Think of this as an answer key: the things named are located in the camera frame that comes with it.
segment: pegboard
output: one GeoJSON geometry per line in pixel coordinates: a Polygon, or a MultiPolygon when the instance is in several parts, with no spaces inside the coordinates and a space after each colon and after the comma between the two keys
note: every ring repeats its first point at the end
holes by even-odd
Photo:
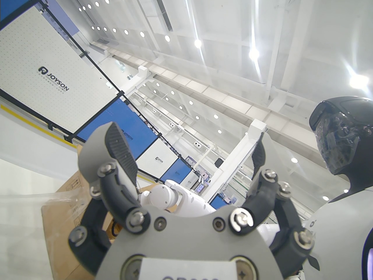
{"type": "Polygon", "coordinates": [[[0,88],[70,132],[116,96],[35,7],[0,31],[0,88]]]}

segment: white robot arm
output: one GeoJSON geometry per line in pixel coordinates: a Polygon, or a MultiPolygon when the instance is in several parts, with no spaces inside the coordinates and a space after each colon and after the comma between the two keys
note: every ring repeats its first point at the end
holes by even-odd
{"type": "Polygon", "coordinates": [[[139,195],[141,206],[153,205],[159,209],[168,209],[181,200],[173,212],[180,217],[200,217],[208,215],[216,209],[193,191],[179,185],[175,181],[166,180],[164,185],[156,185],[152,190],[139,195]]]}

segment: humanoid robot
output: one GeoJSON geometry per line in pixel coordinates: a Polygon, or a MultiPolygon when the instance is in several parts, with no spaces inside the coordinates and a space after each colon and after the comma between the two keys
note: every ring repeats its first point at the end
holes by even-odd
{"type": "Polygon", "coordinates": [[[325,100],[309,125],[328,169],[345,174],[350,189],[317,210],[305,226],[315,239],[303,265],[306,280],[372,280],[373,101],[325,100]]]}

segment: cardboard box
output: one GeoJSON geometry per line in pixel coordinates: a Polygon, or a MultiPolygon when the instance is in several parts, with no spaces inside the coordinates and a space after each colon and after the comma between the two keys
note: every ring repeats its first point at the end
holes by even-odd
{"type": "MultiPolygon", "coordinates": [[[[142,188],[140,192],[150,190],[156,184],[142,188]]],[[[52,269],[54,280],[93,280],[88,271],[82,267],[73,255],[69,244],[68,237],[70,232],[80,225],[91,196],[89,195],[89,184],[80,174],[76,172],[57,192],[66,192],[75,190],[77,194],[74,202],[53,202],[44,205],[41,208],[43,217],[44,235],[47,244],[49,261],[52,269]]],[[[110,213],[106,216],[103,224],[103,230],[109,232],[109,238],[113,241],[111,235],[111,225],[113,217],[110,213]]]]}

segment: white column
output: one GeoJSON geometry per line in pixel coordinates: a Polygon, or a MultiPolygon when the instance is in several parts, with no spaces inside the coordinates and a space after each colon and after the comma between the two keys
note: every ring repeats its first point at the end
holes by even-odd
{"type": "Polygon", "coordinates": [[[227,159],[211,177],[211,183],[202,197],[208,202],[239,170],[241,164],[253,153],[261,133],[266,130],[266,124],[260,120],[253,120],[247,135],[236,145],[227,159]]]}

